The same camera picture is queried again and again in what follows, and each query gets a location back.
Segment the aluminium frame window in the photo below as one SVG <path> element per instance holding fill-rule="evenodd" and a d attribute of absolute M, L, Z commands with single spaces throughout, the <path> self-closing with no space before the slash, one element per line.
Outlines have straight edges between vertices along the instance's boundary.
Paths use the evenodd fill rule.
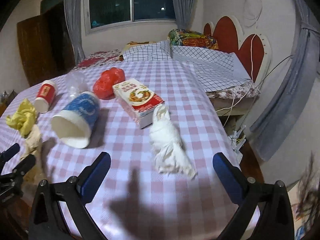
<path fill-rule="evenodd" d="M 173 0 L 84 0 L 86 33 L 139 22 L 174 22 Z"/>

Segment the white tissue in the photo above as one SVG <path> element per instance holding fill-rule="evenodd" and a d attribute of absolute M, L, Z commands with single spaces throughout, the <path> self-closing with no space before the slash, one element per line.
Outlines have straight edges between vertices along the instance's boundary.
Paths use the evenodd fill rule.
<path fill-rule="evenodd" d="M 178 129 L 171 121 L 164 104 L 153 111 L 153 123 L 149 132 L 150 145 L 156 170 L 162 174 L 184 174 L 189 179 L 197 175 L 187 156 Z"/>

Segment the floral red bedspread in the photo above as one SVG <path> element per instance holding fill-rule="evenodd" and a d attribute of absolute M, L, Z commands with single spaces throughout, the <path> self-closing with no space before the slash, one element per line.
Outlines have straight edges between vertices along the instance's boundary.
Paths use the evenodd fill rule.
<path fill-rule="evenodd" d="M 77 64 L 72 71 L 118 63 L 120 62 L 120 53 L 121 50 L 119 49 L 91 53 Z"/>

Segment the clear plastic bag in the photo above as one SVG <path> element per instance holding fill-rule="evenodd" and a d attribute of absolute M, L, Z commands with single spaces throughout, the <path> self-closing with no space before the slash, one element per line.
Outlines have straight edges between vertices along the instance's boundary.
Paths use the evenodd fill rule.
<path fill-rule="evenodd" d="M 66 86 L 69 98 L 73 100 L 81 93 L 89 91 L 85 75 L 82 72 L 70 72 L 66 75 Z"/>

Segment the white grid-pattern sheet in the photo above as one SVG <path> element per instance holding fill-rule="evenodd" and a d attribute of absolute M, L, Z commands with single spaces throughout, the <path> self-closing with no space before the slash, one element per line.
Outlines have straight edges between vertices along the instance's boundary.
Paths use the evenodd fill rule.
<path fill-rule="evenodd" d="M 168 40 L 133 46 L 123 52 L 123 58 L 125 61 L 174 60 L 192 64 L 206 92 L 252 83 L 235 53 L 201 47 L 172 46 Z"/>

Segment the red plastic bag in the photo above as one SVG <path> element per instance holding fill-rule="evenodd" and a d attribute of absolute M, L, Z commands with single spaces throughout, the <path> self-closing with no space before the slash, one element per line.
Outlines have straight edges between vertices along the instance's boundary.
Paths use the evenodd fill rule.
<path fill-rule="evenodd" d="M 95 82 L 93 92 L 99 99 L 114 97 L 113 86 L 125 81 L 125 73 L 122 69 L 112 67 L 102 72 L 101 77 Z"/>

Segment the red paper cup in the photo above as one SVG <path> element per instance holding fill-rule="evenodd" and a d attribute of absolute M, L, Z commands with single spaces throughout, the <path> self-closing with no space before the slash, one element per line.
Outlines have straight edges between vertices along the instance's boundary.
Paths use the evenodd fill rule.
<path fill-rule="evenodd" d="M 34 107 L 38 113 L 46 113 L 49 111 L 57 94 L 56 83 L 45 80 L 41 84 L 39 92 L 34 101 Z"/>

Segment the brown wooden door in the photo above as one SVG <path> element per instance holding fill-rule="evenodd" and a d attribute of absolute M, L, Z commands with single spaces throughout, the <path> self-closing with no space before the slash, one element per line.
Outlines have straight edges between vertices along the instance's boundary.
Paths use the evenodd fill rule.
<path fill-rule="evenodd" d="M 17 40 L 30 86 L 66 74 L 75 66 L 63 3 L 18 22 Z"/>

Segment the grey curtain left of window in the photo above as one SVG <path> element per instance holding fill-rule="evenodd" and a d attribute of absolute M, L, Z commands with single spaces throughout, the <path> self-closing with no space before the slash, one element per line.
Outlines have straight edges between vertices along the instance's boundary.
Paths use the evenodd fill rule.
<path fill-rule="evenodd" d="M 65 20 L 77 65 L 85 58 L 81 36 L 81 0 L 63 0 Z"/>

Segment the yellow folded blanket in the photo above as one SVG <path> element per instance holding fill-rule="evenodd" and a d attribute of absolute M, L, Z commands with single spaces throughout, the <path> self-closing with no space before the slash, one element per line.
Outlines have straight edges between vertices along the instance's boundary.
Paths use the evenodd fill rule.
<path fill-rule="evenodd" d="M 129 43 L 127 43 L 125 45 L 125 47 L 122 49 L 118 59 L 119 61 L 123 61 L 123 54 L 125 53 L 125 51 L 129 50 L 131 47 L 135 47 L 135 46 L 140 46 L 140 45 L 145 45 L 145 44 L 153 44 L 156 43 L 155 41 L 145 41 L 145 42 L 135 42 L 135 41 L 131 41 Z"/>

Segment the white power strip on floor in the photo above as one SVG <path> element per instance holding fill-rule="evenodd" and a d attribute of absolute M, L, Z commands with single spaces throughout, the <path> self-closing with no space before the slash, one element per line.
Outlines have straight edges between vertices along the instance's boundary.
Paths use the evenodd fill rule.
<path fill-rule="evenodd" d="M 244 135 L 243 131 L 246 128 L 246 125 L 242 125 L 238 131 L 233 131 L 231 135 L 229 135 L 229 140 L 232 145 L 232 149 L 236 155 L 236 160 L 238 164 L 241 163 L 243 158 L 243 154 L 240 152 L 240 149 L 246 142 L 246 136 Z"/>

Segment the yellow cloth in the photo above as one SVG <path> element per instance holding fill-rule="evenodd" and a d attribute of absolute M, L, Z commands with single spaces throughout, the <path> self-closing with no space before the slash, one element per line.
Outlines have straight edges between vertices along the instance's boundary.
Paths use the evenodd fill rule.
<path fill-rule="evenodd" d="M 6 117 L 6 124 L 10 128 L 19 131 L 22 137 L 26 137 L 35 125 L 36 118 L 37 111 L 35 107 L 28 99 L 24 99 L 17 111 L 13 115 Z"/>

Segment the beige cloth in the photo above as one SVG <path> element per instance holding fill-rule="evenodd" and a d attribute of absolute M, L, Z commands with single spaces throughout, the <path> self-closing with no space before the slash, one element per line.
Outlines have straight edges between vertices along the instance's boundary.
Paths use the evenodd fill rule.
<path fill-rule="evenodd" d="M 20 160 L 23 160 L 29 154 L 34 155 L 37 160 L 40 160 L 42 150 L 42 134 L 37 125 L 32 127 L 31 132 L 27 135 L 24 142 L 25 152 L 20 157 Z"/>

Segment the blue patterned paper cup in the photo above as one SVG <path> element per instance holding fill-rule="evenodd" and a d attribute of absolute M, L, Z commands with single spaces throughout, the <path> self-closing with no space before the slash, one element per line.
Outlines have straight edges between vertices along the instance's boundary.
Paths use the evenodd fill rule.
<path fill-rule="evenodd" d="M 65 145 L 86 148 L 99 112 L 98 97 L 92 92 L 83 92 L 52 117 L 52 130 Z"/>

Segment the red white nut-milk carton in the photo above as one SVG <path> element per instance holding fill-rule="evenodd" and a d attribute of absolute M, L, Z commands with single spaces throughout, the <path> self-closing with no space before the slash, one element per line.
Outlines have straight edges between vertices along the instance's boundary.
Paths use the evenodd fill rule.
<path fill-rule="evenodd" d="M 153 111 L 164 100 L 136 79 L 112 86 L 114 95 L 124 111 L 143 129 L 153 123 Z"/>

